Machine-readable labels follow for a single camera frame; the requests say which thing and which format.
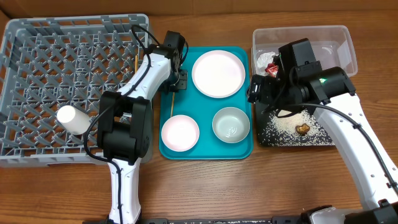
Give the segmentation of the wooden chopstick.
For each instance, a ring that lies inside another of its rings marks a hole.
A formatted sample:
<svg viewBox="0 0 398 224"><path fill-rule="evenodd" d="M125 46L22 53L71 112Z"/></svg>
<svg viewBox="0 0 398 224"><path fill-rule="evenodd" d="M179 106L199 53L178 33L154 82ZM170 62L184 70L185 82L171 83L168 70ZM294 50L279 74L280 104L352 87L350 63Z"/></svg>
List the wooden chopstick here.
<svg viewBox="0 0 398 224"><path fill-rule="evenodd" d="M174 101L175 101L175 93L173 92L173 94L172 94L172 103L171 103L171 107L170 107L170 117L172 117L173 113L174 113Z"/></svg>
<svg viewBox="0 0 398 224"><path fill-rule="evenodd" d="M136 55L134 57L134 73L136 73L138 70L138 61L139 61L139 57L138 57L138 55Z"/></svg>

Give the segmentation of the large white plate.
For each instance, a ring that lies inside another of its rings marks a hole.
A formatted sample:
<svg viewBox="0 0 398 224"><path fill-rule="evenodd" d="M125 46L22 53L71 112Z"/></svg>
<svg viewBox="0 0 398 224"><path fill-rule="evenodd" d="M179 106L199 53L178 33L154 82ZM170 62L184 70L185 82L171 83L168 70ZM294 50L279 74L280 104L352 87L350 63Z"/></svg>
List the large white plate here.
<svg viewBox="0 0 398 224"><path fill-rule="evenodd" d="M199 56L192 68L193 84L211 98L237 93L246 79L242 61L231 52L211 50Z"/></svg>

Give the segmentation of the red snack wrapper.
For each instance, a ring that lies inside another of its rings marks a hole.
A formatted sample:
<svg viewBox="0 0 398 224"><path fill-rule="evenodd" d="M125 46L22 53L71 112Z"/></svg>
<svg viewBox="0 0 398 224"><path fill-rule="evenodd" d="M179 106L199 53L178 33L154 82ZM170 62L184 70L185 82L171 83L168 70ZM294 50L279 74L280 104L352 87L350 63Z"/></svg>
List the red snack wrapper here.
<svg viewBox="0 0 398 224"><path fill-rule="evenodd" d="M279 70L278 65L274 63L269 63L267 68L265 69L266 75L274 78L277 77L278 70Z"/></svg>

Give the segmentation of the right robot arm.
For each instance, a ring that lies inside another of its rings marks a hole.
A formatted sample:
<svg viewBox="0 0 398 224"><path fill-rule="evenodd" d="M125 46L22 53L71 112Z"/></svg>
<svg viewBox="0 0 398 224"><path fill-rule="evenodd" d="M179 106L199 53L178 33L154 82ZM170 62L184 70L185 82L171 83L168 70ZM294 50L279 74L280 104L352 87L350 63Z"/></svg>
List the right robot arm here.
<svg viewBox="0 0 398 224"><path fill-rule="evenodd" d="M298 223L397 223L397 166L368 123L349 76L340 67L322 69L308 39L279 48L276 76L253 75L250 103L264 112L307 110L334 142L359 193L360 210L321 206Z"/></svg>

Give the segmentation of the grey-green bowl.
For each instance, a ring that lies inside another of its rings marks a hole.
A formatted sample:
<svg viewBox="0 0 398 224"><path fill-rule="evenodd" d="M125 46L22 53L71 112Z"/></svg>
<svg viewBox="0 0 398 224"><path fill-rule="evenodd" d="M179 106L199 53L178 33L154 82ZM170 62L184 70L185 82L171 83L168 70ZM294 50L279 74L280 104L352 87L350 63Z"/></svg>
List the grey-green bowl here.
<svg viewBox="0 0 398 224"><path fill-rule="evenodd" d="M241 142L249 134L251 123L241 109L225 107L214 115L212 129L219 140L232 144Z"/></svg>

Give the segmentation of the brown food chunk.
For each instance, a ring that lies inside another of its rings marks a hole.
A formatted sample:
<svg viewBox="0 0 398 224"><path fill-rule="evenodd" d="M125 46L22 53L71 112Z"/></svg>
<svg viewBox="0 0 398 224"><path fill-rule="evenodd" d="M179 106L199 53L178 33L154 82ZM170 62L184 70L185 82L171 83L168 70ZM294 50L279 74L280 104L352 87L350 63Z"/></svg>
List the brown food chunk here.
<svg viewBox="0 0 398 224"><path fill-rule="evenodd" d="M295 127L296 133L301 136L306 135L310 131L310 126L307 123Z"/></svg>

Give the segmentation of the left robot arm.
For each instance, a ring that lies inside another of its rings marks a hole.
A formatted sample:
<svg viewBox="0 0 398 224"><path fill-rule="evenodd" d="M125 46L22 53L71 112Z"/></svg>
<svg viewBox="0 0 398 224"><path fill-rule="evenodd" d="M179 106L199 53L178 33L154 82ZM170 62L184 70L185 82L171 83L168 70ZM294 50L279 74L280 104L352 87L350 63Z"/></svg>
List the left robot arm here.
<svg viewBox="0 0 398 224"><path fill-rule="evenodd" d="M105 223L138 223L139 167L151 150L152 99L157 91L178 92L187 87L187 71L181 68L188 43L178 32L167 31L158 40L142 46L144 57L133 77L118 91L105 91L99 113L83 134L86 153L106 162L111 174L112 202Z"/></svg>

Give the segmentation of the white cup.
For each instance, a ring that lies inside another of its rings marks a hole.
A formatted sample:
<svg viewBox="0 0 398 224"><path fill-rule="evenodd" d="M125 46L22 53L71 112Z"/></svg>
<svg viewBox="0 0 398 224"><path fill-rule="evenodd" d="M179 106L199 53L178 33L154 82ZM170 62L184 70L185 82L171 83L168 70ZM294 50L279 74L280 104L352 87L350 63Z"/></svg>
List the white cup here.
<svg viewBox="0 0 398 224"><path fill-rule="evenodd" d="M57 120L73 135L85 133L90 126L90 117L70 105L65 105L57 111Z"/></svg>

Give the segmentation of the small pink plate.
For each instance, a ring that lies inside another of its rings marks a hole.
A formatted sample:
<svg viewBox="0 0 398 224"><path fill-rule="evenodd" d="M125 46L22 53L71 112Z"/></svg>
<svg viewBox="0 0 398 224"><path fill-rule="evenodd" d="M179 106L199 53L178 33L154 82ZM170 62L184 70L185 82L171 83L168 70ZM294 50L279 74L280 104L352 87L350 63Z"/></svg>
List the small pink plate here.
<svg viewBox="0 0 398 224"><path fill-rule="evenodd" d="M175 152L185 152L198 142L200 129L193 118L175 115L164 123L160 135L167 148Z"/></svg>

